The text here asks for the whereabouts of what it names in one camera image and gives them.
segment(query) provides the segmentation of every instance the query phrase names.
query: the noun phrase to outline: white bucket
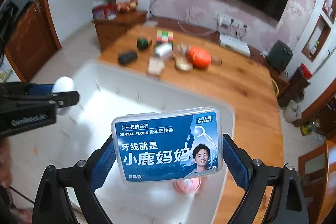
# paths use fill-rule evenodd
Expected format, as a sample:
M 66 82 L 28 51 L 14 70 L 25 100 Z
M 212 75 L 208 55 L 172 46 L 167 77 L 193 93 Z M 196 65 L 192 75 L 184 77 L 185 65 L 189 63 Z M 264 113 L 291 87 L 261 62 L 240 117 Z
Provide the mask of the white bucket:
M 289 101 L 289 104 L 283 111 L 283 118 L 288 123 L 292 123 L 302 118 L 301 111 L 298 109 L 298 105 L 295 103 L 295 101 Z

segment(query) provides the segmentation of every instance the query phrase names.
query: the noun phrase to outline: white oval object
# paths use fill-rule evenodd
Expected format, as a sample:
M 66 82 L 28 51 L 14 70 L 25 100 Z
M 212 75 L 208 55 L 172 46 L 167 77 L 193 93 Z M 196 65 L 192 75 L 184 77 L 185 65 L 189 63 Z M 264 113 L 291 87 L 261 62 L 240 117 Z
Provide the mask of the white oval object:
M 57 93 L 57 92 L 66 92 L 74 90 L 75 90 L 74 81 L 70 77 L 62 76 L 56 80 L 54 86 L 52 87 L 51 92 Z M 57 109 L 57 115 L 60 116 L 66 115 L 69 112 L 70 108 L 71 107 L 69 106 Z

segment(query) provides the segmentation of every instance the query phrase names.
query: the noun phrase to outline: wooden door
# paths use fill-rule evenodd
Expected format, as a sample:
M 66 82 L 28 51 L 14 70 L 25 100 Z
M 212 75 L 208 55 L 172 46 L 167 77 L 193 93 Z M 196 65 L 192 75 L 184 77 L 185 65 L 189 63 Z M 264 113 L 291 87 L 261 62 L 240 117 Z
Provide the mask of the wooden door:
M 7 43 L 6 56 L 19 78 L 30 81 L 56 51 L 36 0 L 19 20 Z

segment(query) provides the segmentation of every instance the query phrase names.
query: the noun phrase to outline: wooden cabinet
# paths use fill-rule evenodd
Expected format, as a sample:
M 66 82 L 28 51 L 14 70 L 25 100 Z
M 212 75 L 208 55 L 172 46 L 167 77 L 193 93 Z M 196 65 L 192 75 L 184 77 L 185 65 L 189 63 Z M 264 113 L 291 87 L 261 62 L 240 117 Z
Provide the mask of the wooden cabinet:
M 134 11 L 118 14 L 113 20 L 94 20 L 101 50 L 106 49 L 114 40 L 130 28 L 146 21 L 147 12 Z

